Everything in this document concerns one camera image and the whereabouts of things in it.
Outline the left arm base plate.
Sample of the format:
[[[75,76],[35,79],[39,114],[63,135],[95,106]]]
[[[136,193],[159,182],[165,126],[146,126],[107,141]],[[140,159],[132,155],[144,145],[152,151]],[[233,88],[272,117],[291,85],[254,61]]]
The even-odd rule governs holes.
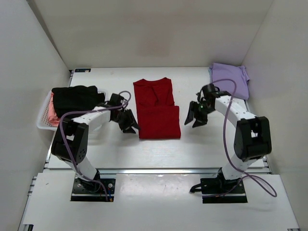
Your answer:
[[[75,175],[70,200],[73,202],[113,202],[115,199],[116,178],[100,178],[101,184],[81,180]]]

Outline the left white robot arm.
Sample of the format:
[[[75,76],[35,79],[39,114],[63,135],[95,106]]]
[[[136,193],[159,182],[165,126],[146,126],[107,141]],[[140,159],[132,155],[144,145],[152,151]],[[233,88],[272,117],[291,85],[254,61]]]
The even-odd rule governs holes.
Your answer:
[[[123,133],[135,134],[140,130],[133,112],[127,108],[131,93],[127,90],[113,93],[106,102],[91,110],[65,113],[51,145],[51,154],[68,164],[76,173],[79,183],[89,192],[106,191],[99,170],[86,157],[89,133],[105,123],[114,122]]]

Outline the red t shirt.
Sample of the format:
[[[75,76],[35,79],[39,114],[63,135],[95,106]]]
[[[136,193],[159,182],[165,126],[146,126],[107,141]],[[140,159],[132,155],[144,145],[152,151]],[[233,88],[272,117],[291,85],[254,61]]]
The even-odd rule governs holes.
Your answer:
[[[162,78],[133,83],[141,140],[180,139],[180,108],[175,105],[172,81]]]

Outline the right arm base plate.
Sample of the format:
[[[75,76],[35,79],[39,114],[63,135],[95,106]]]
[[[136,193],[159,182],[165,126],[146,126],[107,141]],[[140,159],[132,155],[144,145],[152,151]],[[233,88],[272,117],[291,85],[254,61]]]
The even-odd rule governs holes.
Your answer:
[[[203,204],[247,203],[245,187],[238,180],[222,182],[215,178],[201,178]]]

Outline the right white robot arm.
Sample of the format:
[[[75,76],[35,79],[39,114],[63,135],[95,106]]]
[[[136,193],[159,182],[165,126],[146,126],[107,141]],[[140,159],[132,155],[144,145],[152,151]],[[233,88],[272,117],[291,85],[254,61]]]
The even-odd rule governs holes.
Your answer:
[[[227,122],[235,127],[234,155],[226,154],[227,164],[220,168],[215,178],[202,179],[190,189],[190,193],[202,192],[206,197],[222,197],[235,190],[245,178],[260,182],[246,170],[272,150],[270,123],[265,116],[256,116],[234,102],[233,94],[221,91],[214,84],[208,84],[197,93],[197,100],[191,101],[184,122],[193,122],[193,128],[207,124],[208,115],[214,111],[224,116],[223,129]]]

